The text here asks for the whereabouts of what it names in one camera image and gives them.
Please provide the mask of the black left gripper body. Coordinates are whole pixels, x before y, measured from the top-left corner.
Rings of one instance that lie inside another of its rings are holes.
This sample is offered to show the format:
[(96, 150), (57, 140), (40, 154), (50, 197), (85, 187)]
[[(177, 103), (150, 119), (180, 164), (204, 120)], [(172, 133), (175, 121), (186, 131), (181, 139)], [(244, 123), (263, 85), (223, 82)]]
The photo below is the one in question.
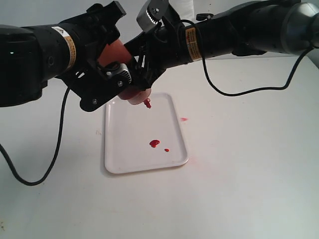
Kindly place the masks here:
[(53, 26), (61, 43), (54, 76), (80, 97), (80, 108), (93, 112), (129, 85), (130, 74), (118, 60), (99, 60), (103, 50), (119, 39), (121, 14), (81, 14)]

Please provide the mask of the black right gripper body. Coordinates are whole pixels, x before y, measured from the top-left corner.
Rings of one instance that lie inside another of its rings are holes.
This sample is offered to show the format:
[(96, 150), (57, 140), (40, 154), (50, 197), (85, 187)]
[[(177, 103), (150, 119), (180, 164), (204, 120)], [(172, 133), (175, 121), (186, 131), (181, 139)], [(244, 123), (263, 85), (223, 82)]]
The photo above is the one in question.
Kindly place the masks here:
[(186, 65), (199, 59), (199, 43), (196, 26), (193, 22), (181, 19), (178, 13), (169, 7), (165, 15), (146, 25), (146, 19), (137, 21), (142, 33), (125, 44), (132, 57), (147, 55), (150, 60), (166, 70)]

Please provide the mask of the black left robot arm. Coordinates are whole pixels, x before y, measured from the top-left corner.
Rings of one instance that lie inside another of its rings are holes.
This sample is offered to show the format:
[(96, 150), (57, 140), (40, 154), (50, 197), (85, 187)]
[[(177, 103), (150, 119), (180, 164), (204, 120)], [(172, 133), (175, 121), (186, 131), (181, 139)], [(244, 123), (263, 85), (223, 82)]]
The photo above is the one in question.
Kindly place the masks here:
[(58, 78), (92, 112), (119, 95), (130, 83), (125, 64), (98, 62), (103, 49), (120, 33), (125, 15), (119, 2), (92, 5), (84, 14), (57, 24), (0, 27), (0, 105), (12, 107), (42, 96), (48, 80)]

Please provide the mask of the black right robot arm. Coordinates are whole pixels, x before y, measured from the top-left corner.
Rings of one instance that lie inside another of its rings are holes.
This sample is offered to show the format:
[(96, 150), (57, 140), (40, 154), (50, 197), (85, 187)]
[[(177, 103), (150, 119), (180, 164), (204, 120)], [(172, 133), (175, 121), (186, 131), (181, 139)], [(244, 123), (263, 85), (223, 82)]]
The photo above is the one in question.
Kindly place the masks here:
[(299, 0), (255, 0), (219, 14), (183, 20), (166, 0), (147, 1), (137, 16), (142, 33), (126, 43), (133, 85), (149, 89), (166, 69), (201, 59), (277, 52), (306, 55), (319, 46), (319, 8)]

